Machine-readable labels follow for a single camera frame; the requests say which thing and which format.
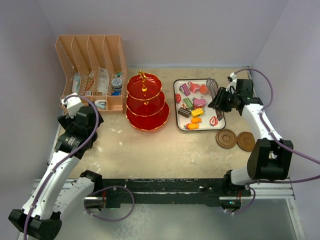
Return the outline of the white strawberry enamel tray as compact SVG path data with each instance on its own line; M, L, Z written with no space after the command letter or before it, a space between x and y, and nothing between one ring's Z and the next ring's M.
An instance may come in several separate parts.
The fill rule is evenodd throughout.
M224 114L209 107L218 92L212 78L177 79L173 83L177 127L185 132L222 130Z

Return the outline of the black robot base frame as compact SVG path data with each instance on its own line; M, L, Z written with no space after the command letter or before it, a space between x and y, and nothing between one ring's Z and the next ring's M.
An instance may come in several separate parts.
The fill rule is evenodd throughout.
M250 197L244 186L231 183L230 174L223 178L103 178L90 170L80 174L94 182L94 191L104 190L106 208L122 204L205 205L239 208L239 197Z

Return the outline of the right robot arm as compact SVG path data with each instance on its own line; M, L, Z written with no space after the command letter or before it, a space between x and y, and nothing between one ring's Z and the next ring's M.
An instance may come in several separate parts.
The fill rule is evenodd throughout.
M278 181L288 177L293 143L284 140L273 128L265 114L262 100L253 93L253 81L234 80L228 87L220 87L209 108L228 113L236 109L251 128L255 144L247 165L229 171L229 179L222 183L228 196L235 195L240 186L253 181Z

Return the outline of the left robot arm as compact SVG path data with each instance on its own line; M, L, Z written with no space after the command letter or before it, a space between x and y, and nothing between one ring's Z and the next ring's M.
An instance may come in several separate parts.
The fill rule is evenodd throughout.
M74 186L62 192L72 170L97 140L97 128L104 121L101 115L92 106L82 106L75 115L60 116L58 121L65 132L57 140L50 165L29 200L8 216L24 239L55 239L62 227L62 218L76 202L103 191L101 175L87 171Z

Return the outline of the pink heart cake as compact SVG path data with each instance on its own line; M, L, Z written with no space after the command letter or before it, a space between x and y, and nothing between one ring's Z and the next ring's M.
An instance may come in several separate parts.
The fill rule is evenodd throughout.
M188 85L189 85L189 90L190 90L191 93L198 92L200 90L200 87L201 87L199 84L192 83L192 82L189 82Z

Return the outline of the metal serving tongs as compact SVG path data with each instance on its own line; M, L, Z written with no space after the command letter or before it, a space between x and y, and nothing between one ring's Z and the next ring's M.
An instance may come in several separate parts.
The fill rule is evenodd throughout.
M208 88L208 91L210 93L211 96L211 100L213 101L214 98L216 97L217 93L218 93L218 84L217 81L214 78L209 77L206 82L205 82L206 87ZM224 118L224 115L221 111L219 110L215 110L216 113L216 117L218 121L221 121Z

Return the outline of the red three-tier cake stand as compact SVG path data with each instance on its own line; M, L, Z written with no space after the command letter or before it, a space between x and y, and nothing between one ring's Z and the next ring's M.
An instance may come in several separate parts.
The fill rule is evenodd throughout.
M167 122L170 107L162 87L162 82L152 73L140 71L130 78L125 104L126 118L132 127L153 131Z

